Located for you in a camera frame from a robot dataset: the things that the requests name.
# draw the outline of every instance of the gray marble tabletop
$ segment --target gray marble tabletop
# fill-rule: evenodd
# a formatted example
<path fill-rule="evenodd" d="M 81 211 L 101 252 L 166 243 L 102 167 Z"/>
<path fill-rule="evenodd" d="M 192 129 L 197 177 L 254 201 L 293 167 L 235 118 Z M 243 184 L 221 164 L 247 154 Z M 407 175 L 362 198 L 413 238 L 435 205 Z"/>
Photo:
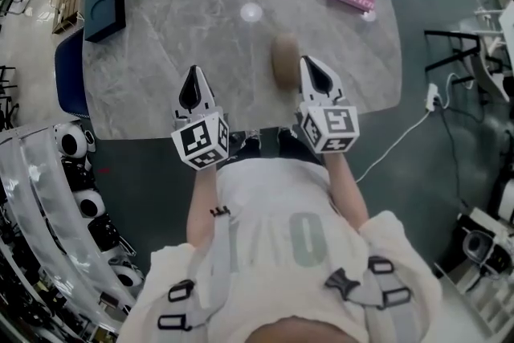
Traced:
<path fill-rule="evenodd" d="M 248 3 L 262 9 L 256 22 L 242 18 Z M 231 130 L 292 125 L 298 96 L 278 90 L 271 72 L 271 41 L 282 32 L 341 75 L 359 113 L 400 100 L 391 0 L 376 0 L 374 22 L 337 0 L 125 0 L 125 8 L 125 29 L 84 42 L 86 96 L 100 139 L 169 137 L 171 96 L 192 64 L 206 74 Z"/>

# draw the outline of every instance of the black pants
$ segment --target black pants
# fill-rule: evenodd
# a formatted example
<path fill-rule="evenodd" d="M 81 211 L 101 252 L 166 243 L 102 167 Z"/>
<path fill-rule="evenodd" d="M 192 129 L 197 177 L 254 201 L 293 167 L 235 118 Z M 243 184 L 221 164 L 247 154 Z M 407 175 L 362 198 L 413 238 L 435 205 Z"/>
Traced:
<path fill-rule="evenodd" d="M 260 148 L 259 139 L 256 137 L 248 137 L 245 145 L 239 149 L 234 156 L 229 157 L 222 165 L 231 165 L 237 161 L 259 158 Z M 308 161 L 315 165 L 321 165 L 321 162 L 311 152 L 310 148 L 301 141 L 293 137 L 288 131 L 279 133 L 279 157 L 284 159 L 297 159 L 300 161 Z"/>

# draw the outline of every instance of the electrical outlet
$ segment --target electrical outlet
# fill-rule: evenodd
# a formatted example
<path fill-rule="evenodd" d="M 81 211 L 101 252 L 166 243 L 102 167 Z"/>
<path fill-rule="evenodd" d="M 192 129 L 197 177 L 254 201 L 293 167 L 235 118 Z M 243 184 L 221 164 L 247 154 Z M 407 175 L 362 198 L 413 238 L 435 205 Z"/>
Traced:
<path fill-rule="evenodd" d="M 433 83 L 429 84 L 428 92 L 426 93 L 426 104 L 425 104 L 426 110 L 428 110 L 429 112 L 433 112 L 435 110 L 434 102 L 435 102 L 435 97 L 438 94 L 439 93 L 438 93 L 437 85 L 433 84 Z"/>

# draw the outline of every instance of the shirt sleeve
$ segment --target shirt sleeve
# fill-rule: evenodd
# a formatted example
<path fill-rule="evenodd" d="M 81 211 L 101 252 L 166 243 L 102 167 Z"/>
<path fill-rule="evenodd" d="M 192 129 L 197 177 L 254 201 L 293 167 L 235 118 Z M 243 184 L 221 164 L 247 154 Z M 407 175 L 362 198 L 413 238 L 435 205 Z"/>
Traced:
<path fill-rule="evenodd" d="M 121 327 L 118 343 L 140 343 L 147 341 L 143 336 L 145 319 L 153 302 L 165 295 L 176 283 L 187 277 L 187 268 L 194 253 L 188 243 L 176 247 L 165 247 L 151 256 L 151 267 L 146 276 L 145 286 L 127 320 Z"/>
<path fill-rule="evenodd" d="M 424 335 L 438 313 L 443 298 L 441 284 L 410 244 L 402 223 L 390 211 L 370 219 L 359 232 L 371 245 L 370 254 L 393 262 L 398 277 L 412 291 Z"/>

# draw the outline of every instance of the forearm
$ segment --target forearm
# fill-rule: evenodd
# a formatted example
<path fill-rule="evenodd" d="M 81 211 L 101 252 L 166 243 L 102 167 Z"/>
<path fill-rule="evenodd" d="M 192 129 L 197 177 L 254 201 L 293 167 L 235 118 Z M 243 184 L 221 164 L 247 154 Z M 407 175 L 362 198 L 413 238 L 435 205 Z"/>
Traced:
<path fill-rule="evenodd" d="M 214 219 L 210 210 L 218 205 L 216 166 L 199 170 L 194 179 L 193 196 L 187 217 L 187 243 L 201 246 L 214 235 Z"/>
<path fill-rule="evenodd" d="M 368 208 L 352 171 L 342 153 L 324 155 L 325 165 L 330 176 L 330 194 L 334 206 L 358 230 L 368 219 Z"/>

